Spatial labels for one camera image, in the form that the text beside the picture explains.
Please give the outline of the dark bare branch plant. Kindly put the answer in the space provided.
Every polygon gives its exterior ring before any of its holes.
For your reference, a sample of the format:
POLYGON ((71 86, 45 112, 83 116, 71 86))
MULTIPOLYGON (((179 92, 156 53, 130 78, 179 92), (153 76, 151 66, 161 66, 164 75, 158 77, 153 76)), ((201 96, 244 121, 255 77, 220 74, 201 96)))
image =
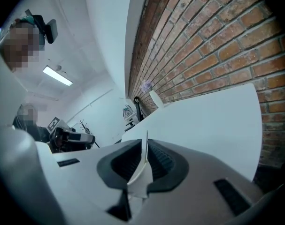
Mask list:
POLYGON ((84 123, 84 120, 79 120, 79 125, 81 125, 81 129, 89 135, 92 135, 87 123, 84 123))

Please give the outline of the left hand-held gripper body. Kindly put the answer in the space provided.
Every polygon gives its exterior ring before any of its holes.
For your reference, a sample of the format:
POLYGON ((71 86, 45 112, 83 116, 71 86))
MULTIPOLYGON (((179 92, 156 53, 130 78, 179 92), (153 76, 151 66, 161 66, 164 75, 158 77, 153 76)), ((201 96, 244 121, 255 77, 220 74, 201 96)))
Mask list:
POLYGON ((73 131, 72 127, 69 127, 68 124, 57 117, 54 117, 49 124, 47 125, 46 129, 49 132, 49 142, 47 143, 50 147, 50 150, 60 150, 60 146, 57 146, 55 143, 56 138, 62 135, 63 131, 73 131))

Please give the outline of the ceiling light panel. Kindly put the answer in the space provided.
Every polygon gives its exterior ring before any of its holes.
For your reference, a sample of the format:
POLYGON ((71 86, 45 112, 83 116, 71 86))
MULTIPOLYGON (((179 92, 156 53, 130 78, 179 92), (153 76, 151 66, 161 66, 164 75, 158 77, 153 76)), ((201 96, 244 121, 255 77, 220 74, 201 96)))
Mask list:
POLYGON ((59 73, 57 73, 56 71, 54 71, 53 69, 51 69, 49 66, 46 66, 43 69, 43 73, 50 76, 51 78, 63 83, 66 86, 71 86, 73 84, 72 81, 70 81, 69 79, 65 78, 64 76, 60 75, 59 73))

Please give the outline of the white table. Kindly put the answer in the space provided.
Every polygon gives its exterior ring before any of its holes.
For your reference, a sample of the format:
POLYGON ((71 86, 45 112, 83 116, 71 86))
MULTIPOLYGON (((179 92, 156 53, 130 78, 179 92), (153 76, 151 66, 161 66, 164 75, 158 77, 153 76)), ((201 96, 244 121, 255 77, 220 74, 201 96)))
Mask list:
POLYGON ((210 154, 253 180, 262 147, 262 115, 253 84, 166 104, 122 136, 210 154))

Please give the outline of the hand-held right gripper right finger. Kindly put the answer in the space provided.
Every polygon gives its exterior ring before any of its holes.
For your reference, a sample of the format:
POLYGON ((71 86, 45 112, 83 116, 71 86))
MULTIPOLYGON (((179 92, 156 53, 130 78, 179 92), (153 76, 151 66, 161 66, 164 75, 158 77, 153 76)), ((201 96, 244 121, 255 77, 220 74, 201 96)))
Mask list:
POLYGON ((148 186, 135 225, 259 225, 270 202, 262 191, 216 157, 150 139, 152 153, 176 156, 172 168, 148 186))

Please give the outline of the purple flowers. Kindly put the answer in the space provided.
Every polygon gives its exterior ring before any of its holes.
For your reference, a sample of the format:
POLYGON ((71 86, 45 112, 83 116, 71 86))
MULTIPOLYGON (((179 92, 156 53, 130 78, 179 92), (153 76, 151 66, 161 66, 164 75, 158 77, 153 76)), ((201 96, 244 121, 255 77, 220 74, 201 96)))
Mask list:
POLYGON ((152 82, 150 80, 143 81, 141 84, 141 90, 144 93, 148 93, 148 92, 152 91, 153 90, 152 82))

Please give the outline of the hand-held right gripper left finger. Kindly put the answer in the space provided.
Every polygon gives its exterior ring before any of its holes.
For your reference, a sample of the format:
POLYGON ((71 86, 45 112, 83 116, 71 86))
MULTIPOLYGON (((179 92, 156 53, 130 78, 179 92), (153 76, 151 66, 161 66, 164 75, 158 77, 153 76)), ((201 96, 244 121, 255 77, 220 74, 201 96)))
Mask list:
POLYGON ((47 182, 68 225, 133 225, 144 201, 127 183, 141 161, 141 140, 53 154, 36 144, 47 182))

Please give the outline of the white vase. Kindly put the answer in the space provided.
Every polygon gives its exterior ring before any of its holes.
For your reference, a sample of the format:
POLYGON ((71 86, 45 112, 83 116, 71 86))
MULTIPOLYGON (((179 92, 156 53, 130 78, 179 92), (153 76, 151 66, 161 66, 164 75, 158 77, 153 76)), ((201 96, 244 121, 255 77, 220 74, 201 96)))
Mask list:
POLYGON ((150 90, 149 91, 149 95, 152 98, 152 100, 155 103, 155 105, 159 109, 163 109, 164 108, 164 103, 162 102, 161 98, 159 97, 159 95, 154 90, 150 90))

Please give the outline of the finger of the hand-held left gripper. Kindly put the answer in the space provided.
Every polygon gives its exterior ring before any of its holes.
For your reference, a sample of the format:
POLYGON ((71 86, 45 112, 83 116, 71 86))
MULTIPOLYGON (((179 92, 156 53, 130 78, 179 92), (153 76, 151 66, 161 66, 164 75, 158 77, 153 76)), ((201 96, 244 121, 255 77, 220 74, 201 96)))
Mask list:
POLYGON ((93 136, 93 135, 89 135, 89 134, 86 134, 86 133, 77 133, 77 132, 70 131, 69 135, 68 135, 68 138, 72 137, 72 136, 76 137, 76 136, 93 136))
POLYGON ((91 145, 95 142, 94 136, 72 136, 68 138, 69 143, 91 145))

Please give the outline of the teal white device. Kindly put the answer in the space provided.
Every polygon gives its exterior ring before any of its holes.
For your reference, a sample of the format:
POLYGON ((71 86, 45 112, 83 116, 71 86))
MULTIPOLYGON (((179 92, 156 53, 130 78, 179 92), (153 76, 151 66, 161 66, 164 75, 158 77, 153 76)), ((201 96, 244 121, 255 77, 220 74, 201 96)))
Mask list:
POLYGON ((132 110, 132 108, 129 105, 125 105, 125 107, 123 108, 123 118, 127 120, 133 114, 134 111, 132 110))

